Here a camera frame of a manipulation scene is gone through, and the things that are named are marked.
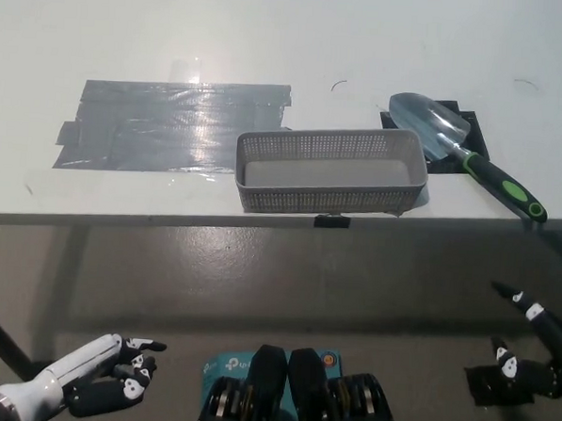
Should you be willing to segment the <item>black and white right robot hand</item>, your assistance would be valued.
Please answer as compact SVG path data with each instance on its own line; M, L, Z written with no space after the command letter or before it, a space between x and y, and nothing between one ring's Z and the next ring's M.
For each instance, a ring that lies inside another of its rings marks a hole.
M493 336L490 343L500 373L506 381L528 394L562 397L562 319L524 290L495 281L491 286L499 297L508 301L526 318L551 356L548 363L523 359L514 353L503 338Z

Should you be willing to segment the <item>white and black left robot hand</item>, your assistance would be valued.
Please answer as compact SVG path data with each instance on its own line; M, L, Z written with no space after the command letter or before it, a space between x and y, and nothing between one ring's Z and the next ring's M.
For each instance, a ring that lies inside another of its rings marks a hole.
M30 381L0 385L0 407L12 421L47 421L116 413L141 403L157 369L150 352L165 343L105 334L47 365Z

